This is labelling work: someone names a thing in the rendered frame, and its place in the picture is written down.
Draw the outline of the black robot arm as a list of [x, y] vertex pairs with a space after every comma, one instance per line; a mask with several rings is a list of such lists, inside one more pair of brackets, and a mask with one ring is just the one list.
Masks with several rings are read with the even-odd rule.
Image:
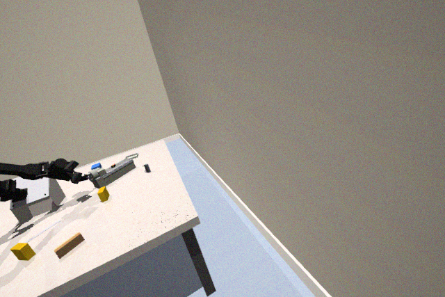
[[[70, 162], [65, 159], [57, 159], [49, 162], [29, 163], [24, 166], [0, 163], [0, 175], [17, 175], [22, 179], [42, 179], [44, 177], [55, 179], [59, 175], [62, 169], [74, 173], [74, 169], [79, 165], [78, 162], [71, 160]], [[42, 171], [42, 166], [44, 170]], [[28, 189], [17, 188], [16, 181], [14, 180], [0, 180], [0, 202], [17, 202], [26, 199]]]

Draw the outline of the blue box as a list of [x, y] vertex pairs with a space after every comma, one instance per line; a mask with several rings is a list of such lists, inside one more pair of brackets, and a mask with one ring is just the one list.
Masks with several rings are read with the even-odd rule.
[[102, 165], [101, 165], [100, 162], [99, 162], [99, 163], [96, 163], [96, 164], [94, 164], [94, 165], [91, 166], [91, 169], [92, 169], [92, 170], [93, 170], [93, 169], [96, 169], [96, 168], [102, 168]]

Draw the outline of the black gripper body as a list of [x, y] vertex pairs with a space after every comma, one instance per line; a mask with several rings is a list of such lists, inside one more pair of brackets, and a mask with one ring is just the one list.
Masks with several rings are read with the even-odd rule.
[[62, 169], [60, 171], [59, 175], [57, 176], [57, 178], [55, 178], [55, 179], [65, 180], [68, 182], [71, 180], [71, 182], [73, 184], [78, 184], [81, 179], [81, 176], [82, 176], [82, 173], [80, 173], [80, 172], [72, 173], [72, 172]]

